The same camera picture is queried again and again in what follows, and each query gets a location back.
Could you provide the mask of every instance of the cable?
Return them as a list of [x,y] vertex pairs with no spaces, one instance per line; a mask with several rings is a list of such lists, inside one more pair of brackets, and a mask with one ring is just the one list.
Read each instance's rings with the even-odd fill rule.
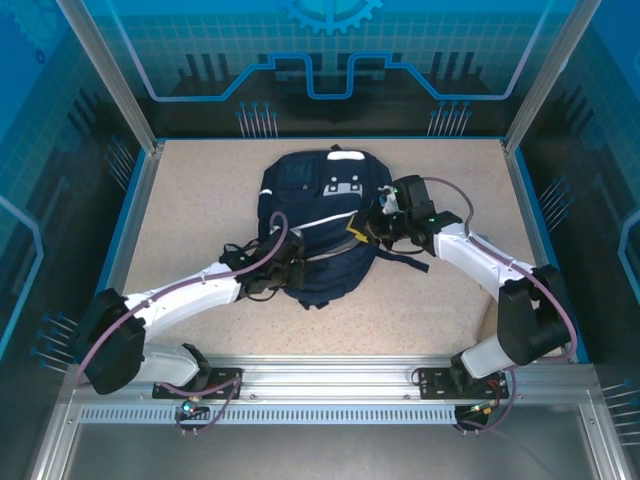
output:
[[496,407],[499,407],[500,406],[500,384],[495,380],[487,380],[487,383],[491,388],[493,388],[493,391],[496,393]]
[[269,295],[268,297],[256,298],[256,297],[252,297],[251,295],[247,295],[247,298],[252,302],[268,302],[269,300],[271,300],[273,297],[276,296],[276,293],[278,293],[278,289],[274,288],[273,291],[271,292],[271,295]]
[[[224,412],[227,410],[227,408],[229,407],[229,404],[231,403],[231,400],[233,399],[234,395],[236,394],[236,392],[238,391],[238,388],[240,388],[240,379],[239,378],[234,378],[232,380],[232,382],[234,383],[233,386],[233,390],[231,390],[231,393],[229,394],[229,396],[227,397],[227,400],[224,402],[224,405],[222,405],[222,408],[218,411],[217,415],[213,418],[213,420],[211,420],[209,423],[207,423],[204,427],[198,428],[196,429],[196,432],[198,433],[204,433],[207,430],[209,430],[211,427],[213,427],[216,423],[218,423],[218,421],[222,418],[222,416],[224,415]],[[186,428],[184,428],[184,426],[180,423],[180,416],[178,416],[178,418],[176,418],[176,427],[178,427],[180,430],[182,430],[182,432],[187,432],[188,430]]]
[[190,392],[188,390],[181,390],[180,388],[174,385],[171,385],[170,383],[161,383],[160,385],[162,385],[164,388],[166,388],[170,392],[173,392],[176,395],[182,395],[183,397],[204,397],[206,395],[211,395],[212,393],[219,392],[220,390],[224,390],[229,385],[233,385],[237,381],[238,381],[238,377],[234,377],[231,380],[227,380],[226,382],[221,383],[220,385],[216,385],[210,388],[205,388],[204,390],[201,390],[199,392]]
[[511,412],[511,409],[513,408],[513,405],[516,401],[516,390],[517,390],[516,374],[513,372],[513,370],[509,370],[509,373],[511,374],[511,396],[509,397],[509,403],[507,403],[507,407],[502,412],[502,415],[498,417],[498,420],[496,420],[491,425],[488,425],[486,427],[482,426],[482,430],[479,430],[480,433],[491,432],[495,430],[502,422],[504,422],[504,420],[507,418],[507,415],[509,415],[509,412]]
[[569,348],[567,349],[567,351],[563,355],[559,355],[557,357],[542,357],[540,359],[540,361],[542,361],[542,362],[566,362],[567,360],[571,360],[573,358],[573,356],[575,355],[576,348],[578,346],[578,335],[576,333],[575,327],[573,326],[573,322],[571,321],[571,318],[569,317],[569,314],[567,314],[566,310],[562,307],[562,305],[560,305],[560,302],[558,301],[558,299],[553,295],[553,293],[551,293],[551,291],[547,287],[544,286],[544,284],[540,280],[538,280],[536,277],[534,277],[530,272],[527,272],[524,268],[520,267],[516,263],[513,263],[511,259],[504,258],[502,255],[499,255],[498,253],[494,252],[490,248],[487,248],[485,245],[483,245],[482,243],[480,243],[478,240],[476,240],[474,238],[474,236],[471,233],[471,229],[469,228],[469,225],[471,223],[471,219],[473,218],[473,215],[475,214],[475,208],[473,207],[473,203],[471,202],[471,199],[464,192],[464,190],[462,190],[456,184],[450,182],[449,180],[445,180],[443,178],[422,177],[422,179],[425,180],[425,181],[428,181],[428,182],[442,183],[443,185],[447,185],[448,187],[451,187],[456,192],[458,192],[462,196],[462,198],[464,198],[464,201],[467,203],[467,206],[469,207],[469,215],[467,216],[466,220],[464,221],[464,232],[465,232],[467,238],[469,239],[469,241],[473,245],[478,247],[478,249],[480,249],[481,251],[483,251],[484,253],[489,255],[490,257],[493,257],[494,259],[496,259],[497,261],[499,261],[503,265],[506,265],[507,267],[512,268],[513,270],[518,272],[520,275],[525,277],[527,280],[529,280],[533,285],[535,285],[535,287],[538,290],[540,290],[540,292],[542,292],[542,294],[545,297],[547,297],[549,302],[551,302],[553,307],[558,312],[558,315],[560,315],[560,318],[562,318],[562,321],[564,322],[565,327],[567,327],[567,330],[569,332],[569,342],[570,342],[569,343]]
[[175,283],[175,284],[170,285],[170,286],[160,290],[159,292],[153,294],[147,300],[139,303],[138,305],[133,307],[131,310],[129,310],[127,313],[125,313],[120,318],[118,318],[114,323],[112,323],[109,326],[109,328],[107,328],[103,332],[102,335],[100,335],[98,340],[96,340],[96,342],[89,349],[89,352],[87,353],[87,355],[85,355],[84,359],[80,363],[80,366],[78,367],[78,371],[76,372],[76,382],[80,383],[80,381],[82,380],[82,374],[86,370],[86,368],[89,365],[89,363],[91,362],[91,360],[93,360],[93,357],[95,356],[96,352],[100,349],[102,344],[104,342],[106,342],[107,339],[113,334],[113,332],[115,332],[118,328],[120,328],[120,326],[124,322],[126,322],[127,320],[132,318],[140,310],[142,310],[143,308],[148,307],[151,304],[151,302],[157,302],[159,299],[161,299],[165,295],[168,295],[169,293],[175,292],[176,290],[178,290],[180,288],[187,287],[187,286],[193,285],[195,283],[201,283],[202,281],[206,282],[206,281],[210,281],[210,280],[220,280],[222,278],[230,278],[230,277],[236,277],[238,275],[244,275],[245,273],[249,273],[249,272],[251,272],[253,270],[256,270],[257,268],[260,268],[262,265],[264,265],[269,260],[271,260],[273,258],[273,256],[278,252],[278,250],[280,249],[282,244],[284,243],[284,239],[287,236],[287,232],[289,231],[289,222],[287,220],[287,217],[282,212],[273,212],[273,214],[271,215],[271,218],[269,219],[269,225],[271,226],[271,228],[274,227],[275,220],[277,218],[280,218],[282,220],[282,230],[280,232],[280,237],[278,237],[278,241],[273,246],[271,251],[269,251],[269,253],[267,253],[263,258],[258,260],[256,263],[254,263],[252,265],[249,265],[248,267],[241,268],[240,270],[236,270],[236,271],[223,272],[223,273],[214,273],[214,274],[211,274],[211,275],[205,275],[204,277],[199,277],[198,276],[198,277],[190,278],[190,279],[183,280],[181,282]]

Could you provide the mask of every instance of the backpack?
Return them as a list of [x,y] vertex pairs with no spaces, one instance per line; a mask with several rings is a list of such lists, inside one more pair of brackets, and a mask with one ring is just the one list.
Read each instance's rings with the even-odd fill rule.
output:
[[[348,230],[353,217],[378,201],[379,189],[391,185],[389,169],[363,151],[311,150],[284,155],[267,168],[258,200],[258,240],[270,234],[269,219],[283,212],[289,228],[304,240],[302,278],[282,290],[309,309],[320,309],[354,290],[364,279],[378,245],[364,243]],[[402,259],[416,268],[428,268]]]

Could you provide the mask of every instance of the blue wall panel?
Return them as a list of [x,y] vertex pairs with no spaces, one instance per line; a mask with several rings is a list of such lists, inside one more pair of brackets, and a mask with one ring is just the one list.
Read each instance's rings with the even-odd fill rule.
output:
[[638,13],[603,0],[521,146],[605,385],[640,381]]
[[54,1],[0,10],[0,476],[25,478],[64,366],[43,317],[91,300],[140,147]]
[[[284,136],[456,136],[506,132],[573,3],[93,0],[89,9],[159,136],[273,135],[258,121],[266,111],[242,110],[251,102],[269,103]],[[448,115],[456,122],[439,128]]]

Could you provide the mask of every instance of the white robotic arm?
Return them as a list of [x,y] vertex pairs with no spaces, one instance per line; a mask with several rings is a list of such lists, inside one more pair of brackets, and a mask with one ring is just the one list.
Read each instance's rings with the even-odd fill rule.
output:
[[81,359],[96,392],[111,393],[130,382],[161,382],[189,391],[206,386],[204,356],[188,344],[153,343],[164,329],[199,312],[280,286],[302,268],[302,240],[276,229],[262,243],[235,248],[204,270],[169,285],[120,296],[107,289],[93,299],[70,348]]
[[[448,181],[431,179],[459,191]],[[451,212],[437,213],[423,178],[394,181],[360,225],[367,237],[389,249],[409,238],[461,269],[498,302],[497,334],[452,358],[451,374],[460,391],[494,372],[526,365],[569,340],[575,344],[560,273],[550,265],[534,268],[520,262],[469,231]]]

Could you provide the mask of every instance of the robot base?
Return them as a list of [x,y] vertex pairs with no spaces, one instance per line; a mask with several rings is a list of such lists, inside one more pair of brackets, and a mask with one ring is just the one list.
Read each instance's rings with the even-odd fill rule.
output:
[[[237,400],[240,398],[240,389],[242,388],[242,369],[241,368],[212,368],[209,373],[209,379],[206,382],[205,388],[215,387],[216,385],[220,385],[221,383],[227,382],[231,380],[233,377],[238,377],[240,379],[240,387],[233,396],[233,400]],[[229,385],[222,390],[205,395],[202,397],[205,400],[226,400],[231,395],[231,391],[233,390],[233,385]],[[166,388],[164,388],[159,383],[156,383],[153,386],[153,391],[151,392],[151,396],[156,400],[184,400],[184,396],[177,395],[173,392],[170,392]]]
[[498,382],[500,400],[509,398],[509,388],[504,373],[493,373],[464,389],[460,393],[449,368],[418,368],[412,381],[420,387],[421,400],[494,400],[495,390],[489,381]]

